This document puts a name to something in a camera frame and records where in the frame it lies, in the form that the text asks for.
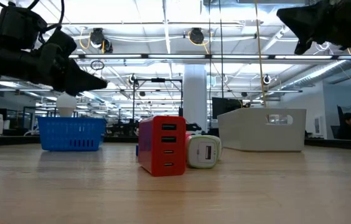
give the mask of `table surface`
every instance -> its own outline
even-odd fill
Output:
[[[135,144],[0,147],[0,223],[351,224],[351,150],[226,149],[214,169],[151,177]]]

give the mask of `wall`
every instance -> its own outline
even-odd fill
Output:
[[[306,131],[315,133],[314,120],[315,118],[322,118],[320,119],[321,133],[324,138],[327,138],[323,83],[316,83],[314,87],[303,88],[302,91],[302,93],[287,93],[281,97],[280,102],[271,102],[270,107],[306,109]]]
[[[337,106],[342,107],[343,112],[351,112],[351,80],[336,85],[324,85],[326,126],[329,139],[333,139],[331,126],[339,126]]]

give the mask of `pillar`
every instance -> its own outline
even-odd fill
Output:
[[[207,77],[205,65],[185,65],[182,79],[184,89],[184,118],[197,123],[207,132]]]

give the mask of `ceiling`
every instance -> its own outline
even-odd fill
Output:
[[[200,0],[67,0],[65,1],[65,18],[63,31],[75,39],[78,44],[74,54],[100,54],[98,49],[88,45],[89,33],[93,28],[104,28],[105,37],[113,45],[114,54],[232,54],[258,55],[258,38],[256,38],[256,13],[254,4],[240,4],[238,1],[222,0],[220,21],[219,1],[212,1],[210,16],[208,1]],[[261,53],[265,55],[291,55],[297,43],[296,36],[276,17],[276,11],[282,7],[302,6],[304,0],[266,0],[260,1],[258,19],[260,21]],[[18,0],[18,5],[26,7],[30,0]],[[41,0],[33,9],[48,23],[56,23],[60,16],[60,0]],[[205,36],[206,49],[203,45],[194,45],[188,39],[188,32],[193,27],[199,27]],[[306,52],[306,55],[346,54],[332,44],[317,45]],[[206,66],[208,77],[212,78],[212,90],[221,89],[221,76],[216,69],[225,74],[224,82],[232,90],[260,90],[260,64],[258,60],[224,60],[223,66],[217,60],[212,65],[208,60],[164,60],[164,59],[102,59],[105,68],[100,71],[91,69],[93,60],[77,60],[80,67],[90,73],[110,82],[106,92],[90,92],[83,103],[104,102],[106,106],[88,105],[96,111],[109,109],[115,113],[119,108],[130,108],[130,92],[116,92],[128,89],[128,78],[134,74],[137,78],[173,78],[182,79],[184,65],[202,63]],[[263,61],[262,70],[272,78],[271,88],[293,79],[300,73],[317,65],[330,63],[327,60],[279,60]],[[0,88],[49,89],[47,86],[32,85],[27,82],[10,82]],[[177,83],[146,82],[141,89],[161,89],[161,92],[146,92],[146,96],[138,96],[140,101],[137,114],[160,114],[177,111],[174,103],[159,104],[156,110],[147,106],[152,99],[180,99]],[[51,97],[54,100],[59,95],[52,91],[27,92],[31,97],[40,100],[41,97]],[[216,96],[219,92],[210,93]],[[226,92],[225,97],[240,97],[240,92]],[[257,99],[257,93],[250,93],[245,98]]]

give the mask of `blue plastic basket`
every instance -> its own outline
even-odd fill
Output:
[[[105,120],[39,117],[41,147],[48,151],[97,151],[103,142]]]

